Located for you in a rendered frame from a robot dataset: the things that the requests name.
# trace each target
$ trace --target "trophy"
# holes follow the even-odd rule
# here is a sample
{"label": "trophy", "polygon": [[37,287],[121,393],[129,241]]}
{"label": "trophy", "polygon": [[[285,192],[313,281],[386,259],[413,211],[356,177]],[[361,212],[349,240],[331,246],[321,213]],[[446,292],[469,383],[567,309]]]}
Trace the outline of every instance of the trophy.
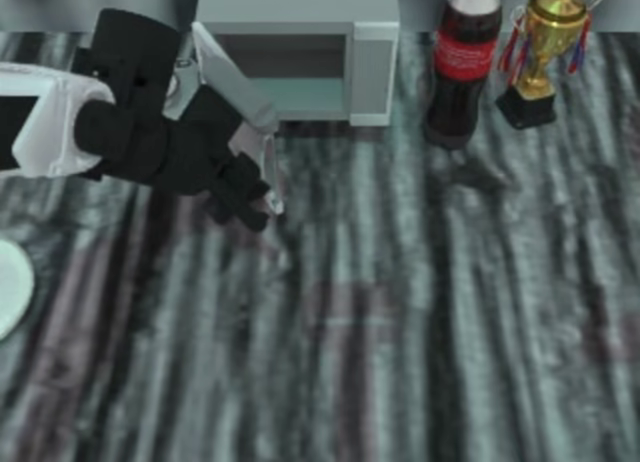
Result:
{"label": "trophy", "polygon": [[[584,60],[591,11],[602,0],[529,0],[511,13],[511,39],[498,62],[498,69],[510,72],[509,87],[496,104],[517,129],[553,122],[555,90],[545,69],[551,59],[573,48],[569,73]],[[518,42],[520,52],[513,70],[511,56]]]}

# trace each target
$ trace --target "black trophy base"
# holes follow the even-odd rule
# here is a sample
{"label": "black trophy base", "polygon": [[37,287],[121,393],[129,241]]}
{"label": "black trophy base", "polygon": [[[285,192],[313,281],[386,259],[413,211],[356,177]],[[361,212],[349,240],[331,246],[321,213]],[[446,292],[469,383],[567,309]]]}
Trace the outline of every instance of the black trophy base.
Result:
{"label": "black trophy base", "polygon": [[556,120],[556,113],[553,110],[555,97],[555,94],[551,94],[542,99],[527,100],[515,87],[509,87],[498,97],[496,105],[512,127],[522,130],[554,122]]}

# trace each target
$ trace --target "cola bottle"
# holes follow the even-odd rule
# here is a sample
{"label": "cola bottle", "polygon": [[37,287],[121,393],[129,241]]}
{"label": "cola bottle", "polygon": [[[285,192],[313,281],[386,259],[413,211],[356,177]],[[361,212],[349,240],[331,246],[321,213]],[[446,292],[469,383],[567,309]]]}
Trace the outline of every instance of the cola bottle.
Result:
{"label": "cola bottle", "polygon": [[430,100],[422,123],[428,142],[457,150],[473,136],[501,24],[500,0],[447,0],[436,33]]}

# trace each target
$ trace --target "white box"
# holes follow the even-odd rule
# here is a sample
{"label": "white box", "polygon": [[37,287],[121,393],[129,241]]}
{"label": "white box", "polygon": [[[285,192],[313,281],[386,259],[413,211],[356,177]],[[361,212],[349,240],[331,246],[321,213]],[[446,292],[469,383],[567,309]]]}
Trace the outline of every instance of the white box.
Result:
{"label": "white box", "polygon": [[199,0],[196,20],[280,120],[389,124],[398,0]]}

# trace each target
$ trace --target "ribbon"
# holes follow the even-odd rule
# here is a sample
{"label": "ribbon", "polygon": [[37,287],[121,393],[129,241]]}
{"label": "ribbon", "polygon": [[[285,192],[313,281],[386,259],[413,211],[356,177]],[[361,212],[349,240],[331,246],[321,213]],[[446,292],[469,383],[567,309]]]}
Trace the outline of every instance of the ribbon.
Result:
{"label": "ribbon", "polygon": [[582,26],[582,33],[580,34],[580,40],[576,43],[573,49],[573,55],[571,56],[571,63],[569,64],[569,73],[575,74],[580,67],[584,64],[584,55],[587,49],[587,34],[591,27],[591,14],[587,16],[584,25]]}
{"label": "ribbon", "polygon": [[523,20],[524,20],[524,15],[521,15],[516,21],[515,28],[513,29],[513,32],[511,32],[511,38],[509,39],[509,42],[504,48],[504,51],[502,52],[500,59],[498,60],[497,68],[501,72],[509,71],[509,67],[511,66],[511,56],[513,55],[513,49],[516,46],[516,42],[518,41],[518,35],[520,34],[520,31],[518,30],[518,28],[520,27],[520,24],[522,24]]}
{"label": "ribbon", "polygon": [[522,75],[522,70],[524,69],[525,62],[527,61],[527,56],[529,55],[529,46],[531,45],[531,34],[527,35],[527,40],[520,48],[520,54],[518,55],[518,60],[516,61],[516,66],[511,71],[511,75],[509,76],[509,85],[513,85],[516,79],[519,79]]}

